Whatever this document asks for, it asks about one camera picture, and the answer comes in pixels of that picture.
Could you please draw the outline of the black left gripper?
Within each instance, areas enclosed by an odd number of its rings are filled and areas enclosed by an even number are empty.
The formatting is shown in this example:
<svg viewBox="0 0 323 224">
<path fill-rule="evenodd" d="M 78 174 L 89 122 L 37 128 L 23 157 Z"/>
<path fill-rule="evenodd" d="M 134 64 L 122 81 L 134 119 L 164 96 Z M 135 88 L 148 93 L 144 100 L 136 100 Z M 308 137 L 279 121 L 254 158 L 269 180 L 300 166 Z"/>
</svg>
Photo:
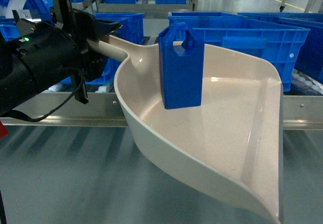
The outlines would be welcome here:
<svg viewBox="0 0 323 224">
<path fill-rule="evenodd" d="M 15 16 L 21 34 L 7 42 L 7 103 L 22 104 L 62 80 L 72 77 L 76 92 L 85 81 L 101 77 L 105 63 L 90 49 L 88 40 L 99 41 L 122 24 L 97 20 L 73 9 L 69 23 L 32 22 Z"/>
</svg>

